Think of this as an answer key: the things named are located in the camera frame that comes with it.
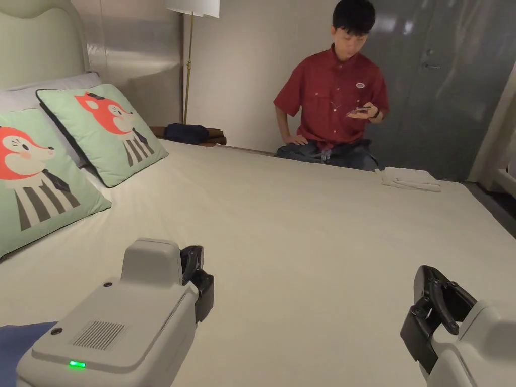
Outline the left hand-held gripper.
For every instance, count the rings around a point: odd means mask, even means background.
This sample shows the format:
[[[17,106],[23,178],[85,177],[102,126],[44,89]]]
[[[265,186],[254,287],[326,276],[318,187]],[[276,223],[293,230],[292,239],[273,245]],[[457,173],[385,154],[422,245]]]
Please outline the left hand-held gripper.
[[[27,350],[17,386],[172,386],[214,305],[200,245],[138,239],[96,288]]]

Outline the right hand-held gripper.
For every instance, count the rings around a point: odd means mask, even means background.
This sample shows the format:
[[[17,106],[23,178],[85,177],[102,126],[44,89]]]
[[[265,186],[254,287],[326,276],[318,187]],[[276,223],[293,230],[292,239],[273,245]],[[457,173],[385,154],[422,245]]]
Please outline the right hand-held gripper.
[[[415,275],[415,301],[400,336],[427,386],[515,386],[515,306],[478,301],[434,267]]]

